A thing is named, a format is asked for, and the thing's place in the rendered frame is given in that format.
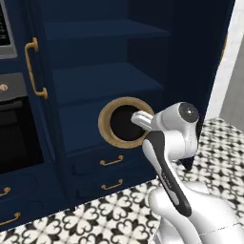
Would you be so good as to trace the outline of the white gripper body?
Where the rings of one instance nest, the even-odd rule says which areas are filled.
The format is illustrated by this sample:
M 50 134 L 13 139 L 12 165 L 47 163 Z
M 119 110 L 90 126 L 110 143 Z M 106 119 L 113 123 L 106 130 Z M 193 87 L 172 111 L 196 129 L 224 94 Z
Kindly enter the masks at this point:
M 131 121 L 133 124 L 141 127 L 145 131 L 152 131 L 153 130 L 153 116 L 144 111 L 137 111 L 132 114 Z

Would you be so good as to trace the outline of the tan bowl with black inside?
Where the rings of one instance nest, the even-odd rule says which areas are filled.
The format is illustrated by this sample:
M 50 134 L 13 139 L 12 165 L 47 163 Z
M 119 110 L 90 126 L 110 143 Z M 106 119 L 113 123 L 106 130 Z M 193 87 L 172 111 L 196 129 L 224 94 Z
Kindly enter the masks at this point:
M 97 126 L 101 136 L 109 144 L 121 149 L 132 149 L 142 144 L 142 141 L 144 137 L 148 134 L 148 132 L 144 132 L 141 136 L 139 136 L 133 141 L 126 141 L 120 139 L 118 136 L 114 134 L 111 127 L 112 113 L 118 107 L 125 106 L 125 105 L 134 106 L 140 111 L 144 111 L 149 114 L 154 114 L 154 111 L 151 108 L 151 106 L 139 98 L 129 97 L 129 96 L 119 97 L 113 99 L 101 110 L 98 116 Z

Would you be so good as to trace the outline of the navy cabinet shelf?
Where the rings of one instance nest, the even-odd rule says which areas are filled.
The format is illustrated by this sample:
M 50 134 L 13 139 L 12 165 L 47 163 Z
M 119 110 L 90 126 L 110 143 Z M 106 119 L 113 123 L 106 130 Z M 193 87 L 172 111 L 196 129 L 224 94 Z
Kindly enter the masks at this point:
M 115 36 L 169 36 L 167 30 L 149 26 L 129 19 L 46 23 L 48 40 L 83 39 Z
M 163 89 L 161 84 L 129 63 L 56 70 L 52 78 L 60 106 Z

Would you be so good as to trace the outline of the navy cabinet drawer front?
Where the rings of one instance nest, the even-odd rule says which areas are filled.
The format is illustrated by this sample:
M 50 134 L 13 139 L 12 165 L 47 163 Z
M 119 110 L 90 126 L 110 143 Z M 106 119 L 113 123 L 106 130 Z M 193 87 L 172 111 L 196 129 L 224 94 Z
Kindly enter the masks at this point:
M 131 172 L 113 172 L 105 174 L 96 174 L 94 176 L 84 177 L 76 183 L 76 196 L 78 199 L 96 199 L 101 196 L 116 193 L 155 178 L 155 173 L 150 170 L 131 171 Z M 107 186 L 115 185 L 118 179 L 123 179 L 123 184 L 117 188 L 104 191 L 101 189 L 103 184 Z
M 111 162 L 118 158 L 118 155 L 124 155 L 121 162 L 110 166 L 102 166 L 100 160 Z M 87 175 L 89 173 L 104 172 L 108 169 L 118 168 L 123 165 L 130 165 L 135 162 L 142 162 L 145 156 L 140 147 L 134 149 L 119 149 L 116 147 L 98 147 L 90 151 L 82 152 L 71 159 L 72 172 L 75 175 Z

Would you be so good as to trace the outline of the navy open cabinet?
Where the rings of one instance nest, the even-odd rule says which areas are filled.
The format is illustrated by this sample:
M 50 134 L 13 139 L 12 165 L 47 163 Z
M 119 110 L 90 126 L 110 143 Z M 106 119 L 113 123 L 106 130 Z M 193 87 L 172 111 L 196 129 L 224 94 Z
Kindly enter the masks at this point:
M 59 116 L 59 137 L 65 162 L 68 166 L 68 192 L 75 204 L 90 199 L 78 199 L 76 183 L 84 177 L 96 174 L 131 171 L 153 171 L 145 158 L 128 166 L 108 169 L 104 172 L 75 175 L 71 159 L 80 153 L 98 147 L 114 147 L 109 144 L 98 130 L 98 116 L 101 110 L 113 99 L 136 97 L 149 104 L 154 113 L 169 106 L 167 83 L 171 54 L 171 36 L 175 0 L 41 0 L 43 24 L 64 22 L 89 22 L 129 19 L 135 22 L 168 31 L 169 36 L 115 36 L 83 39 L 48 40 L 46 48 L 49 60 L 49 95 L 55 99 L 55 110 Z M 57 100 L 52 72 L 85 66 L 112 63 L 129 63 L 146 73 L 163 86 L 162 90 L 137 92 L 124 96 L 104 97 L 89 102 L 72 103 L 60 106 Z M 133 141 L 145 131 L 134 125 L 131 116 L 139 111 L 134 106 L 118 107 L 111 118 L 112 131 L 120 139 Z

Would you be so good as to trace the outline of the black built-in oven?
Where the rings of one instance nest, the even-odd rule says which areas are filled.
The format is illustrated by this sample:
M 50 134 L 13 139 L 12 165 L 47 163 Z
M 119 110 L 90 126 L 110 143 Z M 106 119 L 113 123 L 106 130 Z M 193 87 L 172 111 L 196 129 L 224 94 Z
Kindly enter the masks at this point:
M 1 84 L 9 88 L 0 91 L 0 173 L 43 163 L 23 74 L 0 74 Z

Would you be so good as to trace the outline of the grey microwave oven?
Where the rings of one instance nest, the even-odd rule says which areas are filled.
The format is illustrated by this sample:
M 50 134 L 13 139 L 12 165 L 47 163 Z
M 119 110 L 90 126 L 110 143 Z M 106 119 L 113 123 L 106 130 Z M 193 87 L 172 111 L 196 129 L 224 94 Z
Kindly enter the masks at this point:
M 17 57 L 5 0 L 0 0 L 0 60 Z

